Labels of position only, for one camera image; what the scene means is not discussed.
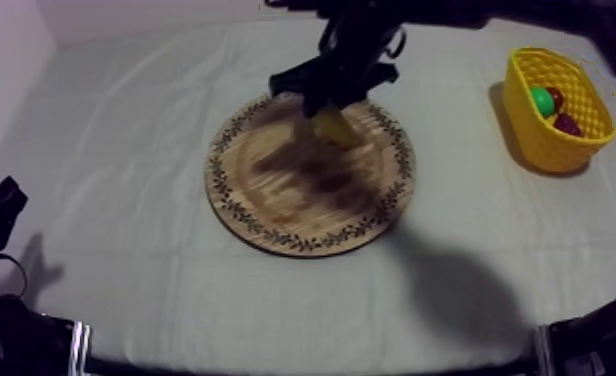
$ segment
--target yellow basket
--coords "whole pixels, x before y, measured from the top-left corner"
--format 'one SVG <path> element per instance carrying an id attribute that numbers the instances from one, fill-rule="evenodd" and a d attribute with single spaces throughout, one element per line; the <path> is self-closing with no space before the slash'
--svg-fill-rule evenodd
<path id="1" fill-rule="evenodd" d="M 560 113 L 570 115 L 583 137 L 553 127 L 557 115 L 544 119 L 530 95 L 530 87 L 558 88 L 565 103 Z M 511 52 L 504 81 L 504 107 L 511 118 L 523 156 L 549 172 L 569 172 L 583 166 L 616 136 L 609 111 L 583 69 L 541 48 Z"/>

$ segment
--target white tablecloth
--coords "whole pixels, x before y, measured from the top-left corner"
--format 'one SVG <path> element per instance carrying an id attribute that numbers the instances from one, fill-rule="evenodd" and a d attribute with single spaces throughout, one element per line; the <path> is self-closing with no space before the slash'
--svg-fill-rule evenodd
<path id="1" fill-rule="evenodd" d="M 99 357 L 368 374 L 511 360 L 525 329 L 616 296 L 616 140 L 584 173 L 553 178 L 521 167 L 501 129 L 511 48 L 602 60 L 582 38 L 510 22 L 407 27 L 401 79 L 371 93 L 417 161 L 393 234 L 301 261 L 222 227 L 203 186 L 209 143 L 271 74 L 315 56 L 323 27 L 213 25 L 61 50 L 0 150 L 0 179 L 30 197 L 8 247 L 31 271 L 29 304 L 91 324 Z M 616 79 L 590 74 L 616 120 Z"/>

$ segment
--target wood grain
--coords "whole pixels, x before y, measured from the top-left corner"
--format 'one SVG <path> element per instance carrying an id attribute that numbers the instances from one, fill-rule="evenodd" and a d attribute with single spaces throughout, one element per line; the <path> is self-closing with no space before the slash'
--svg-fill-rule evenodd
<path id="1" fill-rule="evenodd" d="M 224 225 L 262 250 L 313 258 L 370 242 L 411 199 L 415 161 L 406 134 L 381 107 L 343 115 L 361 137 L 343 150 L 316 134 L 293 95 L 262 96 L 215 137 L 205 171 Z"/>

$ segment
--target toy fruit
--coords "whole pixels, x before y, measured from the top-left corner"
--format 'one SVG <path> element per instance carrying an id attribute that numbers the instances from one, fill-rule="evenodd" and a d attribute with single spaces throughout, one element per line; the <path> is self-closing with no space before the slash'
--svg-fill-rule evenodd
<path id="1" fill-rule="evenodd" d="M 534 104 L 537 106 L 537 110 L 539 110 L 539 113 L 541 113 L 544 119 L 553 115 L 555 105 L 553 104 L 553 97 L 548 90 L 543 87 L 533 87 L 530 89 L 530 95 L 532 95 Z"/>
<path id="2" fill-rule="evenodd" d="M 548 91 L 553 98 L 553 108 L 555 112 L 560 112 L 560 107 L 565 103 L 565 97 L 562 95 L 562 92 L 554 87 L 547 87 L 546 91 Z"/>
<path id="3" fill-rule="evenodd" d="M 558 118 L 555 119 L 555 124 L 553 124 L 553 126 L 567 134 L 571 134 L 572 136 L 582 136 L 579 126 L 576 124 L 574 119 L 567 114 L 558 115 Z"/>

